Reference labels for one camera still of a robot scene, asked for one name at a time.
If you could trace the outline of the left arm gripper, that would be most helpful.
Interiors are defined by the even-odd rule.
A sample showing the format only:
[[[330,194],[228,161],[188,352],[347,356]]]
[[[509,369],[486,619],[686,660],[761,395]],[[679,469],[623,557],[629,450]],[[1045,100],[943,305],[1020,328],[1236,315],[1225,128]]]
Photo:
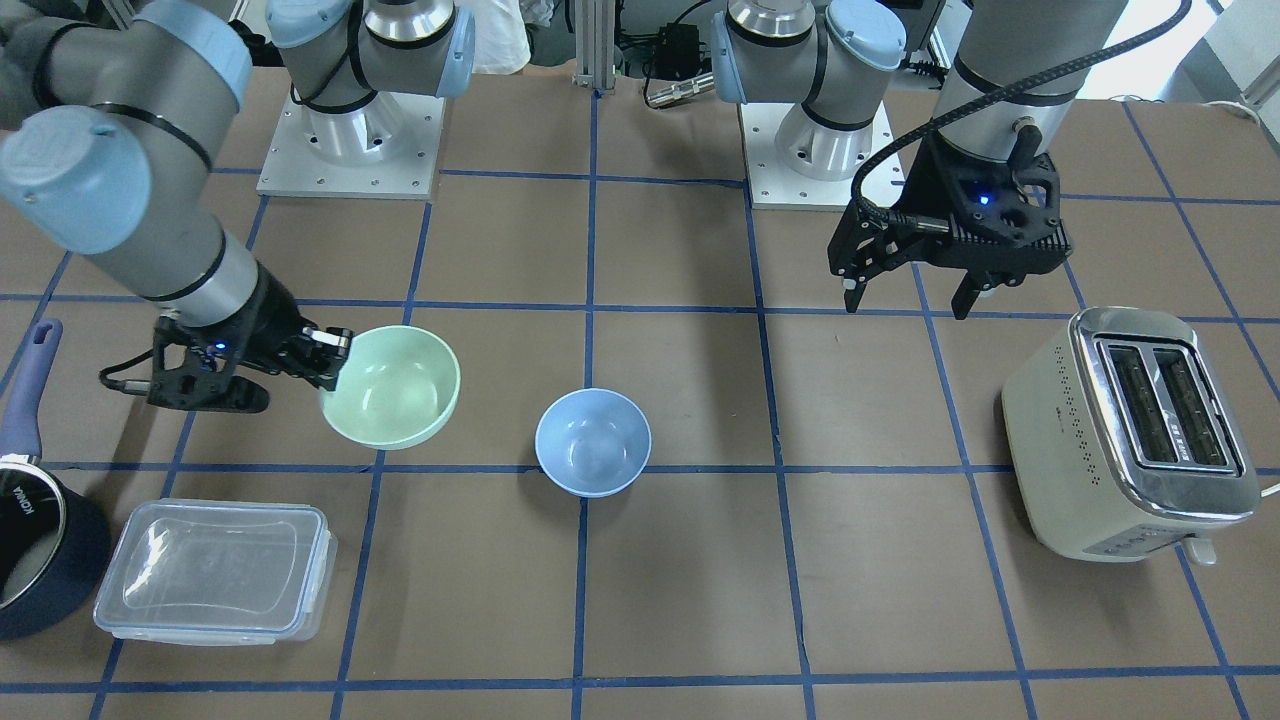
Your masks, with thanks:
[[[970,156],[940,135],[924,138],[900,211],[849,205],[828,242],[845,311],[858,311],[879,274],[925,261],[968,272],[952,296],[954,318],[965,320],[977,300],[1009,277],[1051,273],[1073,255],[1060,200],[1047,152],[1011,168]]]

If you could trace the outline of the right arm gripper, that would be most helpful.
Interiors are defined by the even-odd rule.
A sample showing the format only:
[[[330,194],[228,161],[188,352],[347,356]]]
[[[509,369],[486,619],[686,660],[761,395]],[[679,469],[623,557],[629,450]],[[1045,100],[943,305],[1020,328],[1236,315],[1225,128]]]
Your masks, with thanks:
[[[352,329],[311,325],[291,292],[259,266],[250,300],[225,320],[205,327],[186,327],[165,316],[156,322],[148,402],[205,406],[209,413],[262,413],[270,393],[238,375],[242,368],[288,374],[333,392],[353,340]]]

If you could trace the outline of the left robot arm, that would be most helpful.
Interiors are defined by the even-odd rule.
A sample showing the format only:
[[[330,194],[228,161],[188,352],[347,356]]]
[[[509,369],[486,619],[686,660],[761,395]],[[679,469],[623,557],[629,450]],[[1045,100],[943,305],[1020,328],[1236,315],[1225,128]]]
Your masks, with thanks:
[[[909,263],[960,269],[951,309],[1055,272],[1073,254],[1050,145],[1123,1],[974,1],[899,200],[851,187],[828,243],[855,313],[877,275]],[[878,1],[727,1],[712,20],[716,92],[786,102],[800,131],[870,128],[908,29]]]

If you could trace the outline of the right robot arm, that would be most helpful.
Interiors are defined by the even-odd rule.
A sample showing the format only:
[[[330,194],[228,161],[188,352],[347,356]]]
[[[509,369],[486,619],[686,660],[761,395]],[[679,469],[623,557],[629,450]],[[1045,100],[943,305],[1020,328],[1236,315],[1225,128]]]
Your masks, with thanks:
[[[371,117],[380,160],[406,146],[393,96],[458,97],[500,14],[460,1],[270,1],[270,40],[310,115]],[[3,4],[3,197],[160,316],[154,340],[100,383],[159,407],[260,413],[244,369],[344,398],[365,334],[307,319],[292,293],[198,197],[246,102],[253,60],[236,26],[192,1],[148,1],[120,29],[69,1]]]

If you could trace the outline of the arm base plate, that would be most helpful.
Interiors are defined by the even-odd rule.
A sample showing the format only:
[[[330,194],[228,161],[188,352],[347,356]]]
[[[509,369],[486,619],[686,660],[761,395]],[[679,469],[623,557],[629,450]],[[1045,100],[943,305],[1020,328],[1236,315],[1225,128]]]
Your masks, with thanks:
[[[854,131],[818,124],[790,102],[739,106],[753,205],[762,209],[841,211],[852,177],[893,136],[884,105]]]
[[[293,199],[430,200],[447,100],[379,94],[346,114],[285,101],[259,193]]]

